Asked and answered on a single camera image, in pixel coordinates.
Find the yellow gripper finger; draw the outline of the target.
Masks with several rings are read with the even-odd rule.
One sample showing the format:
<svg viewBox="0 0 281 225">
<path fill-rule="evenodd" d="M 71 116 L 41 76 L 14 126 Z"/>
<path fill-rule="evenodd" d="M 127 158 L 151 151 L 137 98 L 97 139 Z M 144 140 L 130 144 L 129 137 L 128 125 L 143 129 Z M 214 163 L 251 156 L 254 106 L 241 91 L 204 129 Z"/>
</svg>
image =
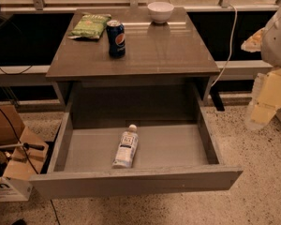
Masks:
<svg viewBox="0 0 281 225">
<path fill-rule="evenodd" d="M 259 130 L 267 126 L 281 109 L 281 68 L 267 74 L 259 73 L 251 97 L 244 123 L 250 130 Z"/>
<path fill-rule="evenodd" d="M 255 53 L 261 50 L 261 41 L 263 35 L 263 28 L 260 28 L 257 32 L 255 32 L 251 37 L 249 37 L 246 41 L 241 45 L 241 49 L 245 52 Z"/>
</svg>

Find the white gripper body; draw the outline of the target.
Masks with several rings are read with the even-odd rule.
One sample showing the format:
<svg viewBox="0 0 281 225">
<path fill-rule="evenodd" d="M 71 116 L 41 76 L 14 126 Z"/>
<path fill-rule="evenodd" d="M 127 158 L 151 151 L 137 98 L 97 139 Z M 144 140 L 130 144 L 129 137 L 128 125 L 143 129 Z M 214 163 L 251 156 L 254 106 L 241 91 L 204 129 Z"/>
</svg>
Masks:
<svg viewBox="0 0 281 225">
<path fill-rule="evenodd" d="M 281 67 L 281 6 L 264 27 L 261 58 L 274 67 Z"/>
</svg>

